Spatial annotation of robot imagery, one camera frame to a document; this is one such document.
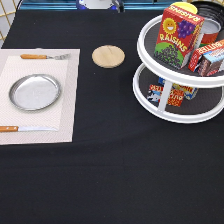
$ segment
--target knife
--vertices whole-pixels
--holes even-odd
[[[0,132],[17,132],[17,131],[57,131],[56,128],[38,127],[38,126],[0,126]]]

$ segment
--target red box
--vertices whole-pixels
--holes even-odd
[[[180,107],[183,99],[184,92],[181,90],[173,89],[170,91],[170,96],[168,98],[167,104]]]
[[[196,49],[194,53],[192,54],[188,68],[192,72],[198,72],[203,54],[208,53],[209,51],[215,51],[221,48],[224,48],[224,40],[220,40],[215,43]]]
[[[180,69],[188,61],[204,18],[171,5],[163,12],[156,42],[155,57]]]
[[[161,92],[160,93],[161,95],[163,88],[164,87],[162,86],[150,85],[149,90]],[[183,99],[184,99],[184,92],[182,90],[172,89],[170,91],[170,96],[168,98],[167,104],[180,107]]]

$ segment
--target raisins box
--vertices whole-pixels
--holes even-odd
[[[177,6],[169,6],[163,17],[156,42],[155,57],[180,69],[190,58],[204,18]]]

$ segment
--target wooden handle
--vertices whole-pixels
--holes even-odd
[[[0,132],[16,132],[18,129],[18,126],[0,126]]]
[[[22,59],[47,59],[47,55],[35,55],[35,54],[22,54]]]

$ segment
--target raisin box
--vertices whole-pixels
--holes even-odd
[[[209,52],[213,52],[215,50],[222,49],[222,48],[224,49],[224,40],[220,40],[215,43],[212,43],[212,44],[209,44],[194,50],[194,53],[192,54],[188,68],[192,72],[198,72],[198,69],[202,62],[202,56],[204,54],[207,54]]]
[[[147,95],[147,100],[153,101],[153,102],[160,102],[162,91],[163,91],[163,87],[150,85],[148,95]],[[180,107],[183,101],[183,98],[184,98],[183,91],[172,89],[170,91],[170,96],[168,98],[167,104]]]
[[[171,5],[163,12],[155,57],[180,69],[190,58],[204,18]]]
[[[159,77],[158,83],[164,85],[165,79]],[[187,100],[192,100],[198,92],[198,88],[189,87],[189,86],[182,86],[182,85],[179,85],[179,84],[176,84],[176,83],[173,83],[172,87],[173,87],[173,89],[183,91],[184,92],[184,97]]]

